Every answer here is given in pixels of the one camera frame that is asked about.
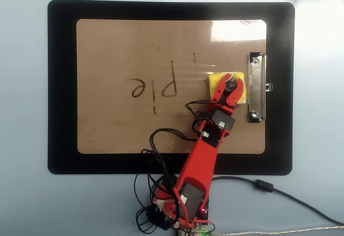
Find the black wire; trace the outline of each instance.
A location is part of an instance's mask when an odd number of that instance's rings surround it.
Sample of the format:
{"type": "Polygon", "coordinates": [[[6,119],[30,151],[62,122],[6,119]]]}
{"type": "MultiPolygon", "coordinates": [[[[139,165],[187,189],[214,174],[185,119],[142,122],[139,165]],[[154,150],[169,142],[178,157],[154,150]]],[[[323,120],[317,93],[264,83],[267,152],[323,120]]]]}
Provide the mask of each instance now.
{"type": "MultiPolygon", "coordinates": [[[[253,185],[257,185],[255,181],[252,181],[252,180],[249,180],[247,178],[241,178],[241,177],[235,177],[235,176],[218,176],[218,177],[214,177],[212,179],[213,181],[216,181],[216,180],[237,180],[237,181],[244,181],[244,182],[248,182],[248,183],[251,183],[253,185]]],[[[297,199],[296,197],[293,197],[285,192],[283,192],[282,190],[278,190],[278,189],[275,189],[273,188],[273,191],[274,192],[277,192],[297,203],[299,203],[300,205],[312,210],[313,212],[317,213],[318,215],[320,215],[321,217],[325,218],[326,220],[328,221],[331,221],[332,223],[334,224],[337,224],[337,225],[341,225],[341,226],[344,226],[344,223],[340,222],[340,221],[337,221],[337,220],[334,220],[330,217],[328,217],[327,215],[325,215],[324,213],[320,212],[318,209],[312,207],[311,205],[308,205],[307,203],[301,201],[300,199],[297,199]]]]}
{"type": "MultiPolygon", "coordinates": [[[[147,181],[148,181],[148,188],[149,188],[149,200],[150,200],[150,203],[153,204],[153,199],[154,197],[157,198],[157,199],[174,199],[174,203],[176,205],[176,218],[171,221],[171,225],[176,223],[180,217],[180,205],[179,205],[179,202],[178,202],[178,198],[177,196],[175,195],[174,191],[173,191],[173,187],[174,187],[174,183],[173,183],[173,180],[171,178],[171,175],[170,173],[167,171],[167,168],[166,168],[166,164],[165,164],[165,161],[164,161],[164,158],[162,157],[162,155],[159,153],[159,151],[157,150],[156,146],[155,146],[155,143],[154,143],[154,136],[156,134],[158,134],[159,132],[168,132],[168,133],[171,133],[173,135],[176,135],[178,136],[179,138],[183,139],[183,140],[186,140],[186,141],[197,141],[197,138],[188,138],[186,135],[184,135],[181,131],[179,130],[176,130],[174,128],[160,128],[156,131],[154,131],[152,133],[152,135],[150,135],[149,137],[149,143],[150,143],[150,146],[152,148],[152,150],[149,150],[149,149],[143,149],[141,151],[141,154],[149,154],[152,156],[152,158],[148,161],[148,172],[147,172],[147,181]],[[158,164],[162,167],[163,169],[163,176],[161,176],[160,178],[158,178],[157,180],[155,180],[149,170],[150,170],[150,167],[151,165],[154,163],[154,162],[158,162],[158,164]],[[164,186],[165,186],[165,189],[160,185],[160,182],[164,179],[164,186]],[[166,194],[169,194],[171,197],[167,197],[167,198],[160,198],[158,197],[156,194],[155,194],[155,191],[157,189],[160,189],[161,191],[165,192],[166,194]]],[[[148,220],[146,220],[145,222],[142,222],[140,223],[139,222],[139,217],[147,212],[150,208],[150,206],[144,206],[142,204],[142,202],[140,201],[138,195],[137,195],[137,192],[136,192],[136,180],[137,180],[137,177],[140,173],[140,170],[141,168],[139,169],[138,173],[136,174],[135,176],[135,179],[134,179],[134,193],[135,193],[135,197],[136,199],[138,200],[139,204],[141,205],[141,209],[136,213],[136,224],[138,226],[138,229],[139,231],[145,233],[145,234],[151,234],[153,233],[157,226],[152,229],[152,227],[154,226],[154,224],[152,224],[149,228],[147,229],[142,229],[141,226],[146,224],[148,222],[148,220]]]]}
{"type": "Polygon", "coordinates": [[[334,224],[344,226],[344,223],[342,223],[342,222],[340,222],[340,221],[337,221],[337,220],[334,220],[334,219],[328,217],[328,216],[325,215],[324,213],[320,212],[318,209],[312,207],[311,205],[308,205],[307,203],[301,201],[300,199],[297,199],[296,197],[293,197],[293,196],[291,196],[291,195],[289,195],[289,194],[287,194],[287,193],[285,193],[285,192],[283,192],[283,191],[281,191],[281,190],[278,190],[278,189],[274,189],[274,192],[277,192],[277,193],[279,193],[279,194],[281,194],[281,195],[283,195],[283,196],[285,196],[285,197],[290,198],[291,200],[294,200],[295,202],[299,203],[300,205],[305,206],[306,208],[312,210],[313,212],[315,212],[315,213],[317,213],[318,215],[322,216],[322,217],[325,218],[326,220],[333,222],[334,224]]]}
{"type": "Polygon", "coordinates": [[[203,235],[210,235],[213,231],[215,231],[215,224],[211,224],[213,226],[213,229],[211,229],[210,231],[207,231],[205,233],[203,233],[203,235]]]}

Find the clipboard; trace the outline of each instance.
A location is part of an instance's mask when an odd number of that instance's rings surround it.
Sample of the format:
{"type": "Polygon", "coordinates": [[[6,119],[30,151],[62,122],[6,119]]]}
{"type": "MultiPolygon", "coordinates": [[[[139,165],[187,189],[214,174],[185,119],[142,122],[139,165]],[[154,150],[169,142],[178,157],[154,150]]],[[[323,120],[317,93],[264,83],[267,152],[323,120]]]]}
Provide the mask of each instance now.
{"type": "MultiPolygon", "coordinates": [[[[226,22],[228,25],[228,22],[233,24],[236,20],[246,20],[246,22],[255,20],[256,23],[265,24],[266,40],[260,40],[259,43],[253,41],[254,46],[249,48],[253,52],[262,52],[261,54],[265,56],[265,48],[261,45],[266,43],[268,57],[264,78],[274,85],[273,92],[266,94],[267,104],[264,108],[267,119],[262,120],[261,123],[238,122],[238,127],[240,128],[241,124],[244,129],[239,130],[238,137],[228,141],[227,147],[220,148],[215,173],[276,175],[289,173],[292,151],[294,15],[293,6],[289,3],[52,1],[48,7],[49,170],[52,173],[66,174],[136,173],[145,158],[138,152],[147,147],[142,145],[145,134],[149,132],[149,126],[147,128],[145,125],[147,121],[151,121],[152,128],[169,122],[174,125],[180,123],[181,128],[185,127],[191,119],[186,118],[186,114],[179,110],[179,107],[183,108],[179,105],[185,99],[189,99],[189,95],[195,96],[197,92],[206,91],[204,73],[209,73],[206,71],[208,70],[206,65],[219,61],[222,65],[218,64],[219,70],[214,70],[221,71],[231,64],[233,66],[233,63],[242,63],[242,60],[231,62],[221,59],[233,56],[235,58],[238,54],[228,55],[225,48],[210,49],[207,40],[197,38],[198,44],[192,43],[195,37],[198,35],[202,37],[204,31],[207,31],[206,27],[214,24],[223,26],[226,22]],[[170,34],[165,34],[169,40],[162,40],[161,35],[155,37],[152,35],[154,33],[152,31],[159,31],[159,28],[160,33],[171,31],[170,34]],[[135,36],[131,37],[130,34],[135,29],[137,30],[135,36]],[[180,38],[174,40],[173,36],[181,37],[180,34],[178,35],[178,31],[181,30],[186,36],[182,40],[180,38]],[[184,45],[176,46],[176,42],[180,44],[184,42],[184,45]],[[94,48],[100,45],[102,45],[101,50],[94,51],[94,48]],[[126,50],[133,47],[136,47],[136,50],[126,50]],[[137,47],[142,52],[135,55],[138,51],[137,47]],[[218,56],[220,60],[215,60],[214,56],[218,56]],[[149,79],[152,70],[161,66],[149,67],[149,65],[157,63],[158,60],[165,63],[164,69],[160,70],[159,74],[171,71],[174,73],[174,84],[170,84],[171,86],[164,92],[164,84],[166,82],[169,84],[168,81],[160,79],[164,75],[149,79]],[[110,62],[127,62],[126,67],[130,66],[129,63],[133,66],[126,69],[125,75],[125,67],[116,65],[109,67],[110,62]],[[200,65],[190,66],[195,62],[199,62],[200,65]],[[193,80],[187,76],[190,73],[194,73],[191,75],[193,80]],[[140,96],[141,101],[138,97],[131,97],[131,92],[133,95],[137,93],[133,89],[140,85],[140,81],[143,81],[145,86],[147,84],[145,89],[150,85],[153,91],[154,88],[155,91],[159,88],[161,92],[159,95],[154,93],[151,95],[152,92],[146,90],[140,96]],[[164,97],[164,93],[165,96],[173,96],[177,90],[180,94],[175,95],[174,99],[164,97]],[[152,112],[150,116],[147,112],[148,105],[149,112],[152,112]],[[248,132],[247,128],[252,127],[257,129],[248,132]],[[128,141],[124,135],[130,132],[135,139],[128,141]]],[[[250,67],[250,52],[241,54],[247,56],[247,70],[250,67]]],[[[248,113],[246,105],[239,106],[237,111],[242,116],[248,113]]],[[[166,157],[167,165],[174,173],[178,173],[187,157],[185,149],[191,149],[192,146],[181,145],[180,142],[173,141],[169,137],[161,138],[161,143],[161,149],[165,149],[165,152],[164,150],[160,152],[166,157]]]]}

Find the metal clip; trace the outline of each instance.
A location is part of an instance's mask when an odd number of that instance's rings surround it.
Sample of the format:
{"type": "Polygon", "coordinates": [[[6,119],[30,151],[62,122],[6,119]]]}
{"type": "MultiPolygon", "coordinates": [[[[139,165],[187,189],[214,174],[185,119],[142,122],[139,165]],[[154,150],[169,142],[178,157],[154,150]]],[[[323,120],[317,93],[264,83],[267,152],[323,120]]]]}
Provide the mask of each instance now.
{"type": "Polygon", "coordinates": [[[248,121],[261,122],[266,119],[266,92],[273,85],[266,83],[266,56],[251,52],[248,64],[248,121]]]}

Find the cable ferrite bead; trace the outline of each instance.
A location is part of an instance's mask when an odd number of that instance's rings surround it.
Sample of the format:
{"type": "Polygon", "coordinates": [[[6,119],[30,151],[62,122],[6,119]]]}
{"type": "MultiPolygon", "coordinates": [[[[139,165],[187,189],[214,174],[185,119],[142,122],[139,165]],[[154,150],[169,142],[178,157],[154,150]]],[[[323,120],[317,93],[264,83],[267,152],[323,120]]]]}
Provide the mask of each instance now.
{"type": "Polygon", "coordinates": [[[264,190],[266,192],[273,192],[274,185],[266,181],[256,180],[254,183],[256,189],[264,190]]]}

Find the yellow sponge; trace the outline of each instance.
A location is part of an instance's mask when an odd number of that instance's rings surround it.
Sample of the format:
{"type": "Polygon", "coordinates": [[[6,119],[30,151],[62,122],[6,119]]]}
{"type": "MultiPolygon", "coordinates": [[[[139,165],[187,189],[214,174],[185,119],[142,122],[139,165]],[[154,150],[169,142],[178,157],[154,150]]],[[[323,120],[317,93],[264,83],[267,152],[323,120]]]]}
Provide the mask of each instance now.
{"type": "Polygon", "coordinates": [[[226,75],[226,74],[233,74],[232,80],[235,81],[237,78],[240,78],[244,81],[243,83],[243,94],[238,101],[238,104],[244,104],[246,103],[246,98],[247,98],[247,90],[246,90],[246,85],[245,85],[245,76],[243,72],[221,72],[221,73],[214,73],[209,75],[209,90],[210,90],[210,98],[213,97],[221,79],[226,75]]]}

